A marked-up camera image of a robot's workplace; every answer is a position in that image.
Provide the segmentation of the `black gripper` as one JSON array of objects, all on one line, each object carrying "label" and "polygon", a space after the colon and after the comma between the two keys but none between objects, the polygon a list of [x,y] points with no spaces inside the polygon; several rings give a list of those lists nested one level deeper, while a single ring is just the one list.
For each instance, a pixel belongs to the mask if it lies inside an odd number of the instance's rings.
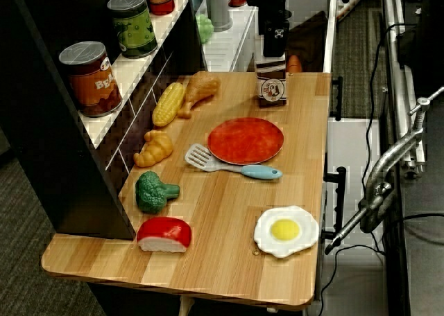
[{"label": "black gripper", "polygon": [[279,58],[285,53],[290,12],[286,9],[259,9],[259,34],[264,38],[263,56]]}]

